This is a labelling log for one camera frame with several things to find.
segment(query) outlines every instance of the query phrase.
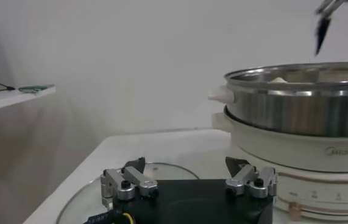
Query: white table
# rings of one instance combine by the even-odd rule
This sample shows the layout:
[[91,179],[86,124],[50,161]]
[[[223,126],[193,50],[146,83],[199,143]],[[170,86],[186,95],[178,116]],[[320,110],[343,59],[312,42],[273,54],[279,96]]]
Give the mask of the white table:
[[[144,156],[149,162],[177,164],[200,178],[228,178],[225,155],[230,136],[217,130],[178,131],[105,139],[80,166],[50,195],[24,224],[55,223],[67,201],[104,169],[118,168],[126,161]],[[274,212],[274,223],[290,222],[282,211]],[[300,223],[320,223],[303,220]]]

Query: silver bracket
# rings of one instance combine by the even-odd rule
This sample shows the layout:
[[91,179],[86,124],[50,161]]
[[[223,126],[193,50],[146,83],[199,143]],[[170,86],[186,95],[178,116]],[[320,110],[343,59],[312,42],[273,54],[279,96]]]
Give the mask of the silver bracket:
[[245,165],[234,177],[225,181],[225,187],[236,196],[243,195],[247,182],[254,180],[256,177],[255,167]]
[[129,166],[124,169],[124,178],[136,184],[140,190],[140,195],[144,197],[157,198],[158,185],[157,181],[144,176],[136,168]]
[[277,195],[277,179],[274,168],[265,167],[256,180],[249,184],[250,195],[255,198],[266,198]]
[[119,200],[131,200],[135,197],[135,185],[125,180],[115,169],[105,170],[101,177],[102,197],[117,196]]

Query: pot rim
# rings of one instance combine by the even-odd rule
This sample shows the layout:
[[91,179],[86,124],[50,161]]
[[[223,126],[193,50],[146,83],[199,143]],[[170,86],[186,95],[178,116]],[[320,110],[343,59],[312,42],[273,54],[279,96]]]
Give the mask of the pot rim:
[[330,62],[330,63],[305,63],[305,64],[287,64],[277,66],[263,66],[249,69],[242,69],[233,71],[226,74],[224,77],[228,81],[228,84],[238,85],[246,88],[254,89],[268,89],[268,90],[287,90],[287,91],[340,91],[348,90],[348,80],[339,82],[272,82],[272,81],[253,81],[248,80],[251,77],[259,75],[267,75],[280,73],[283,76],[283,72],[301,72],[307,71],[314,72],[312,74],[318,74],[321,71],[348,71],[348,62]]

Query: white cooker base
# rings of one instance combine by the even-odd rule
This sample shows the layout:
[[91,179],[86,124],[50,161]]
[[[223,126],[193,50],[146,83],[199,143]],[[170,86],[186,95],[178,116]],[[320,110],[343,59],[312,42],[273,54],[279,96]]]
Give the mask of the white cooker base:
[[321,220],[348,220],[348,173],[324,173],[273,164],[241,150],[231,142],[230,156],[246,159],[261,169],[274,167],[278,173],[276,207],[297,216]]
[[236,145],[256,157],[283,166],[323,172],[348,172],[348,138],[288,135],[254,128],[224,113],[213,127],[231,133]]

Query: pot handle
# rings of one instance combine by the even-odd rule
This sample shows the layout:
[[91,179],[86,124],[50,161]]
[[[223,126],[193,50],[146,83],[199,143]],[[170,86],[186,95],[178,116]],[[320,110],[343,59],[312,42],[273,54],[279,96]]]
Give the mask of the pot handle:
[[235,94],[226,86],[209,89],[208,98],[225,104],[235,102]]
[[211,126],[213,129],[225,131],[225,132],[233,132],[233,124],[229,118],[225,115],[225,113],[215,113],[211,115]]

